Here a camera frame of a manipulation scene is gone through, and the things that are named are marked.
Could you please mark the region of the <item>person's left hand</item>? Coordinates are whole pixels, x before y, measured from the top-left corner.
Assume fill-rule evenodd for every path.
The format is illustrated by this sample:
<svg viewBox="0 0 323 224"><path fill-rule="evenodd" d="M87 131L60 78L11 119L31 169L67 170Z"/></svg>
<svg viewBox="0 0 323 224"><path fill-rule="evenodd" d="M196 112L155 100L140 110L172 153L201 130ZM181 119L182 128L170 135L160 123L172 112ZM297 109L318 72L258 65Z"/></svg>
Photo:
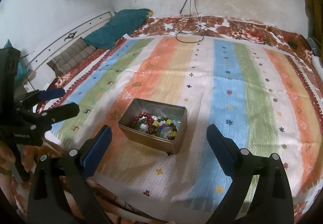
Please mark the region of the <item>person's left hand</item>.
<svg viewBox="0 0 323 224"><path fill-rule="evenodd" d="M43 139L41 146L23 146L22 160L23 168L30 172L41 155L47 155L49 158L60 157L64 154L64 150L56 143L47 139ZM1 189L5 191L9 188L9 163L15 162L15 156L8 146L1 141Z"/></svg>

